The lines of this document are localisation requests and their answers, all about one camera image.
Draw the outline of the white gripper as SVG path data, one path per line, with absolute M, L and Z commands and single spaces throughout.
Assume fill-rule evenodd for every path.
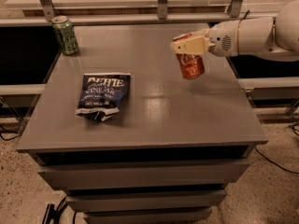
M 176 54 L 205 54 L 210 51 L 219 57 L 234 57 L 238 54 L 238 24 L 239 21 L 223 21 L 210 30 L 190 32 L 188 35 L 176 37 L 170 48 Z

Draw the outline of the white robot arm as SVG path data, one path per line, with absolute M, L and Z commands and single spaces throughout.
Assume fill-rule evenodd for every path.
M 299 60 L 299 1 L 290 2 L 275 18 L 223 21 L 211 28 L 177 36 L 170 45 L 176 54 L 219 57 L 252 55 L 279 62 Z

